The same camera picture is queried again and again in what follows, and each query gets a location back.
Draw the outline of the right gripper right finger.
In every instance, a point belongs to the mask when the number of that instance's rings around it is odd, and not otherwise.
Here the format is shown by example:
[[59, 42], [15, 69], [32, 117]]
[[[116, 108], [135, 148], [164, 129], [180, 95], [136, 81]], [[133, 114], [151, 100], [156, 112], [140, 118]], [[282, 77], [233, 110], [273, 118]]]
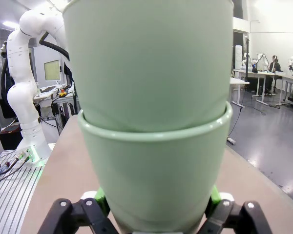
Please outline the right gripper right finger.
[[206, 220], [199, 229], [201, 234], [220, 234], [232, 229], [236, 234], [271, 234], [272, 230], [264, 212], [256, 201], [235, 203], [229, 193], [213, 187], [205, 210]]

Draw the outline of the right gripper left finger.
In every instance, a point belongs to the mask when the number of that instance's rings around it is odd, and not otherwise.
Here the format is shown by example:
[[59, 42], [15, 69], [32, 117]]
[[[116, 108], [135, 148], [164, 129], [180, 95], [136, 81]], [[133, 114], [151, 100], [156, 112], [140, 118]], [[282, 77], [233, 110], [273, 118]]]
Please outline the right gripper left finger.
[[94, 234], [116, 234], [118, 231], [108, 218], [110, 212], [101, 188], [85, 192], [78, 202], [55, 200], [38, 233], [75, 234], [80, 227], [89, 227]]

